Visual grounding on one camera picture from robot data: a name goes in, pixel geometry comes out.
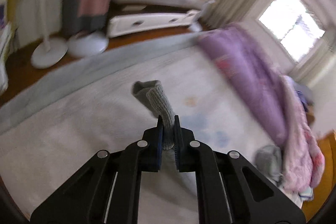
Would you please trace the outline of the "white round fan base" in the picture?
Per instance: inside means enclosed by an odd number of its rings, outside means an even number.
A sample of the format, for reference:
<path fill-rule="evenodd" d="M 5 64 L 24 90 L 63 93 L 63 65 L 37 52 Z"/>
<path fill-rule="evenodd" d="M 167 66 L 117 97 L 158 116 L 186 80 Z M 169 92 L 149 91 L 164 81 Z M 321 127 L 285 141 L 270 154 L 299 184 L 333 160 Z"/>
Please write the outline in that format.
<path fill-rule="evenodd" d="M 68 53 L 74 58 L 86 58 L 103 53 L 109 40 L 102 32 L 77 34 L 68 40 Z"/>

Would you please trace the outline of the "white drawer cabinet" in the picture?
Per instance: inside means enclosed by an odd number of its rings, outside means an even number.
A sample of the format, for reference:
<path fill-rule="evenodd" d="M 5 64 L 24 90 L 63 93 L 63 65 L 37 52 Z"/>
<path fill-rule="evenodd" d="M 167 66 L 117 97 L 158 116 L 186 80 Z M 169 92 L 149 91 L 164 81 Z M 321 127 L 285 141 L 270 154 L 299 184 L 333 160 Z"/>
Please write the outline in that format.
<path fill-rule="evenodd" d="M 184 13 L 154 12 L 118 15 L 110 18 L 106 34 L 109 38 L 115 38 L 136 32 L 190 26 L 196 21 L 199 14 L 199 10 L 189 10 Z"/>

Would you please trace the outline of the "purple floral quilt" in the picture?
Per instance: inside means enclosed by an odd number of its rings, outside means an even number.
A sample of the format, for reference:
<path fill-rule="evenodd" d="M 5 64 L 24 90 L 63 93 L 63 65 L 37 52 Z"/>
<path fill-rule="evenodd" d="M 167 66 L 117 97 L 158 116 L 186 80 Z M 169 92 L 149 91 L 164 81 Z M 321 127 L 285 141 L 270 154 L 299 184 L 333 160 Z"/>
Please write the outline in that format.
<path fill-rule="evenodd" d="M 238 24 L 206 32 L 198 46 L 228 80 L 276 146 L 282 150 L 284 188 L 316 188 L 325 170 L 293 81 Z"/>

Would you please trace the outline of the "white patterned bed sheet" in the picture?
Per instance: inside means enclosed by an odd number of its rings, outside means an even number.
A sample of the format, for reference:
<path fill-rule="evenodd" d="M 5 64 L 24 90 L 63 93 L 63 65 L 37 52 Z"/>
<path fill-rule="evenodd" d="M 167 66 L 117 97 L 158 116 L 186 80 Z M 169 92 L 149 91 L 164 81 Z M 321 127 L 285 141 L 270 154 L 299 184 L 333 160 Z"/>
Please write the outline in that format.
<path fill-rule="evenodd" d="M 2 222 L 31 223 L 33 211 L 94 154 L 122 151 L 157 125 L 132 94 L 137 81 L 159 80 L 174 121 L 214 151 L 238 151 L 255 167 L 257 150 L 275 143 L 198 39 L 173 36 L 75 62 L 3 106 Z M 137 223 L 178 223 L 189 196 L 167 198 L 169 186 L 163 158 L 158 172 L 142 172 Z"/>

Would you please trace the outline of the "window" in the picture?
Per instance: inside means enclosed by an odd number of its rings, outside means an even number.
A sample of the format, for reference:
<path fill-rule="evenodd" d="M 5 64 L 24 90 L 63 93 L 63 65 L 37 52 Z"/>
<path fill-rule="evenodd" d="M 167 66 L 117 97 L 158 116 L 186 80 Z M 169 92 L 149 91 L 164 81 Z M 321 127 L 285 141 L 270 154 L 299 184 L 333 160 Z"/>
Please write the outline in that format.
<path fill-rule="evenodd" d="M 258 21 L 293 61 L 300 62 L 325 33 L 325 28 L 303 0 L 273 0 Z"/>

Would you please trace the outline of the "green blue striped pillow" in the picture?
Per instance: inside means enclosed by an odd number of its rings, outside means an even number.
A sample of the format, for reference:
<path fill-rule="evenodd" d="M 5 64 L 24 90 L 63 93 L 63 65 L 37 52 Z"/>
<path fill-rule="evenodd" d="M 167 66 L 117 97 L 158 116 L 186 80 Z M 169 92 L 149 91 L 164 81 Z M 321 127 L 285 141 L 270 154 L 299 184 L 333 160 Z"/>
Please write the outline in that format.
<path fill-rule="evenodd" d="M 298 196 L 302 202 L 311 201 L 314 199 L 314 190 L 309 186 L 304 191 L 299 192 Z"/>

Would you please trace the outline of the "grey hooded sweatshirt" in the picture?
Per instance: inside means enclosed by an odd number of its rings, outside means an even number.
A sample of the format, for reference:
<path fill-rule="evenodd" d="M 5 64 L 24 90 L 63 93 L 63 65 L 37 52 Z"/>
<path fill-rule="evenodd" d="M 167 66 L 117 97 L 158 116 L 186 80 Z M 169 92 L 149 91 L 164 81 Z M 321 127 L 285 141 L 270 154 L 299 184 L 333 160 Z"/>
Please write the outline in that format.
<path fill-rule="evenodd" d="M 187 209 L 181 210 L 182 215 L 178 223 L 198 223 L 197 205 L 197 187 L 194 173 L 179 173 L 175 169 L 174 154 L 174 112 L 171 107 L 162 84 L 159 80 L 141 82 L 137 81 L 133 85 L 133 96 L 141 102 L 155 118 L 162 118 L 163 121 L 163 174 L 168 177 L 173 186 L 169 186 L 165 192 L 168 198 L 170 194 L 177 194 L 178 200 L 183 201 L 187 194 L 189 197 L 185 200 Z"/>

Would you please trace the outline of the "white grey printed sweatshirt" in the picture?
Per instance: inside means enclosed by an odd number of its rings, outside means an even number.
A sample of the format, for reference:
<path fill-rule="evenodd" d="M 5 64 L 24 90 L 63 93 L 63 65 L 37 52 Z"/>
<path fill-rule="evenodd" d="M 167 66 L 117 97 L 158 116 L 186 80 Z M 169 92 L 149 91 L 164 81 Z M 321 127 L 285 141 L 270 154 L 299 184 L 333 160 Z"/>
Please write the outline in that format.
<path fill-rule="evenodd" d="M 282 154 L 279 147 L 266 145 L 255 154 L 255 167 L 275 186 L 282 185 Z"/>

